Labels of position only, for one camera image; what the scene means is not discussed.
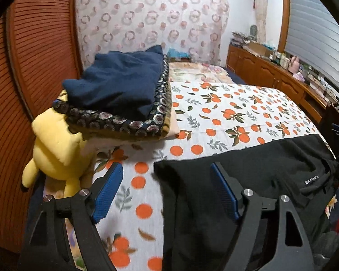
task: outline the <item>silver bolt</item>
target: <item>silver bolt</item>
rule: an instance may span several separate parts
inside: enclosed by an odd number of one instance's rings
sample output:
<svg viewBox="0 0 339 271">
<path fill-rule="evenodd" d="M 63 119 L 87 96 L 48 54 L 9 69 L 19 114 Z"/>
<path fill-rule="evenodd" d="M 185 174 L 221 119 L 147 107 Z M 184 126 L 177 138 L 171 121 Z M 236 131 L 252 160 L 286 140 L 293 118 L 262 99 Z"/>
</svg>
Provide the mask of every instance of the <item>silver bolt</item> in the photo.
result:
<svg viewBox="0 0 339 271">
<path fill-rule="evenodd" d="M 251 189 L 244 189 L 244 194 L 247 196 L 252 196 L 254 192 Z"/>
<path fill-rule="evenodd" d="M 79 191 L 79 194 L 82 195 L 82 196 L 86 196 L 89 194 L 89 189 L 81 189 Z"/>
<path fill-rule="evenodd" d="M 43 197 L 43 201 L 44 202 L 50 202 L 52 200 L 52 198 L 54 198 L 52 195 L 46 195 L 45 197 Z"/>
<path fill-rule="evenodd" d="M 285 203 L 287 203 L 288 201 L 290 201 L 290 198 L 287 196 L 287 195 L 282 195 L 281 197 L 281 200 Z"/>
</svg>

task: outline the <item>white wall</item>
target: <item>white wall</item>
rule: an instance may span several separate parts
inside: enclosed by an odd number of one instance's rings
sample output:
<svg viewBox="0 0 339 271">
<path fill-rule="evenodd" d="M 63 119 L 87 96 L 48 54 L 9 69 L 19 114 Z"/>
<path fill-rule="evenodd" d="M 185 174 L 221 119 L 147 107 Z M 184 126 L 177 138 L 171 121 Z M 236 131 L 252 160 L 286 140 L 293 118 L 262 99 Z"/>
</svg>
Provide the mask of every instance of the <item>white wall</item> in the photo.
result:
<svg viewBox="0 0 339 271">
<path fill-rule="evenodd" d="M 221 38 L 220 58 L 221 65 L 226 66 L 228 45 L 232 39 L 233 31 L 250 33 L 250 26 L 256 24 L 254 0 L 228 0 L 230 16 L 225 32 Z"/>
<path fill-rule="evenodd" d="M 266 16 L 266 43 L 276 49 L 279 45 L 283 12 L 283 0 L 268 0 L 268 14 Z"/>
</svg>

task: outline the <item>orange print bed sheet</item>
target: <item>orange print bed sheet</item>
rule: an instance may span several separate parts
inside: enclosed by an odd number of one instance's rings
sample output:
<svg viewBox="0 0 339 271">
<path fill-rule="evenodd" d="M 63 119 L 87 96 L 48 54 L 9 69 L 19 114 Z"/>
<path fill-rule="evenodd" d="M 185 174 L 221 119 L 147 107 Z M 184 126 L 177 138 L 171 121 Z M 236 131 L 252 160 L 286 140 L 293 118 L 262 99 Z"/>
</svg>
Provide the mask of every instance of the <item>orange print bed sheet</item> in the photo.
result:
<svg viewBox="0 0 339 271">
<path fill-rule="evenodd" d="M 194 159 L 272 140 L 318 134 L 309 118 L 277 89 L 225 83 L 173 82 L 172 102 L 181 129 L 176 139 L 143 142 L 98 153 L 93 180 L 112 162 L 124 178 L 98 233 L 118 270 L 162 268 L 163 216 L 153 163 Z M 84 269 L 72 227 L 69 241 L 77 266 Z"/>
</svg>

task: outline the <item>stuffed animal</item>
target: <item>stuffed animal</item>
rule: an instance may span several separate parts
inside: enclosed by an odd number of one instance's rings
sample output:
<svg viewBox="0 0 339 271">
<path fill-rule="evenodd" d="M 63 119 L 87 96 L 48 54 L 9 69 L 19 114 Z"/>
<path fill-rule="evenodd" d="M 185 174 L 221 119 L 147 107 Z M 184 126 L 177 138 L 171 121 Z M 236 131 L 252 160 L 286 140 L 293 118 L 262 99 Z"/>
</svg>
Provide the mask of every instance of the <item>stuffed animal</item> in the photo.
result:
<svg viewBox="0 0 339 271">
<path fill-rule="evenodd" d="M 64 115 L 53 108 L 37 116 L 31 126 L 36 135 L 33 159 L 24 168 L 22 185 L 32 186 L 41 170 L 47 176 L 66 181 L 64 197 L 74 195 L 80 190 L 80 177 L 93 159 L 92 154 L 80 154 L 86 143 L 82 134 L 71 134 Z"/>
</svg>

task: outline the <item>floral patterned quilt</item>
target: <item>floral patterned quilt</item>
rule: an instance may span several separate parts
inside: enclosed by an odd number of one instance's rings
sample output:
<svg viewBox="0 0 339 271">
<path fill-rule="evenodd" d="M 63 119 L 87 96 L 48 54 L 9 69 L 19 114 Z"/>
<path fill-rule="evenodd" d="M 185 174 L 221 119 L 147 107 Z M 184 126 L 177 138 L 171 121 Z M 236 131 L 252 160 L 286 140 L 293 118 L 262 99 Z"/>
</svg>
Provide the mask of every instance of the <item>floral patterned quilt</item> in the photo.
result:
<svg viewBox="0 0 339 271">
<path fill-rule="evenodd" d="M 93 181 L 114 161 L 124 168 L 120 189 L 106 218 L 97 225 L 118 270 L 162 268 L 162 196 L 154 162 L 195 159 L 276 139 L 319 134 L 297 105 L 277 89 L 196 81 L 171 86 L 181 129 L 177 138 L 103 148 L 98 153 Z M 67 230 L 74 260 L 84 269 L 69 223 Z"/>
<path fill-rule="evenodd" d="M 205 63 L 172 62 L 169 77 L 172 82 L 233 83 L 226 70 Z"/>
</svg>

